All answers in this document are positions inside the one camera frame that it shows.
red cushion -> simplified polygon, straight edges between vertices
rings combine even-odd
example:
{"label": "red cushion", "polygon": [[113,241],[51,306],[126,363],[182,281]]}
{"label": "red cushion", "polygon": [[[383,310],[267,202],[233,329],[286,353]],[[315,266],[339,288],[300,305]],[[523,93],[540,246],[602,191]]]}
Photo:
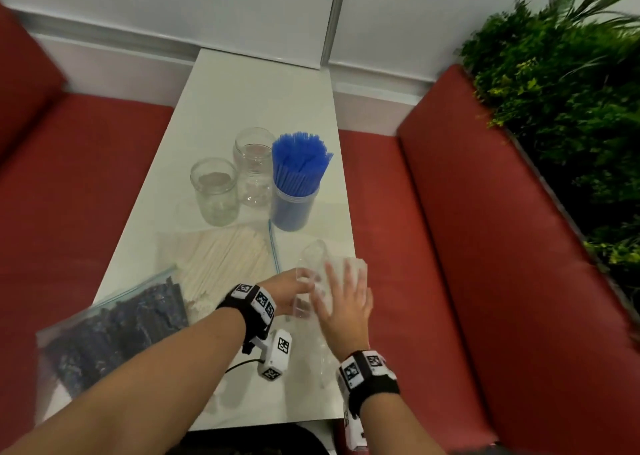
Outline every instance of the red cushion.
{"label": "red cushion", "polygon": [[33,425],[36,331],[91,305],[171,114],[66,95],[0,167],[0,449]]}
{"label": "red cushion", "polygon": [[493,425],[514,449],[636,454],[628,317],[488,119],[454,66],[398,132]]}
{"label": "red cushion", "polygon": [[374,294],[372,347],[446,450],[496,441],[397,138],[341,131],[340,147],[356,254]]}
{"label": "red cushion", "polygon": [[0,159],[38,112],[62,94],[65,78],[0,3]]}

bundle of blue straws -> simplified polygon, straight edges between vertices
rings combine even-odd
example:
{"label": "bundle of blue straws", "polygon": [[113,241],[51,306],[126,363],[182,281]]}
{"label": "bundle of blue straws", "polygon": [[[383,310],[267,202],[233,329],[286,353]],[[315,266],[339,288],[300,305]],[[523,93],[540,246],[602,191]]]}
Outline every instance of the bundle of blue straws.
{"label": "bundle of blue straws", "polygon": [[281,136],[271,151],[273,183],[291,197],[307,197],[316,192],[333,157],[320,136],[301,131]]}

forearm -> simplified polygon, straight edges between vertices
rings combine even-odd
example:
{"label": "forearm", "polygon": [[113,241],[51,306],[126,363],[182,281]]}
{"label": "forearm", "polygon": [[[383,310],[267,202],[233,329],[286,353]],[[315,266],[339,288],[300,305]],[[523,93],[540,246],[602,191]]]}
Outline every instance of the forearm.
{"label": "forearm", "polygon": [[126,362],[6,455],[164,454],[213,395],[244,329],[239,311],[216,310]]}
{"label": "forearm", "polygon": [[380,393],[366,399],[360,419],[371,455],[445,455],[397,394]]}

green plant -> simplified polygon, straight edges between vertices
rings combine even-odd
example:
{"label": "green plant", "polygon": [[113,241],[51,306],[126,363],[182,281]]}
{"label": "green plant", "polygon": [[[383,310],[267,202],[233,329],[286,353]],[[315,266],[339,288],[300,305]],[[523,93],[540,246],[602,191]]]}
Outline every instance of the green plant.
{"label": "green plant", "polygon": [[493,122],[518,137],[588,248],[640,307],[640,17],[621,0],[516,0],[461,50]]}

glass jar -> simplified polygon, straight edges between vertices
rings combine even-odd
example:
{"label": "glass jar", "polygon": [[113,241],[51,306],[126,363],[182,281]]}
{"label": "glass jar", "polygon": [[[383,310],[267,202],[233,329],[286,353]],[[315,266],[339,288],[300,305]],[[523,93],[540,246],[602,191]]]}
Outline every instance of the glass jar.
{"label": "glass jar", "polygon": [[191,168],[191,184],[202,218],[210,225],[228,225],[238,217],[237,171],[224,158],[204,158]]}
{"label": "glass jar", "polygon": [[273,183],[271,146],[275,139],[263,127],[244,129],[236,138],[234,161],[238,170],[238,197],[245,205],[269,205]]}

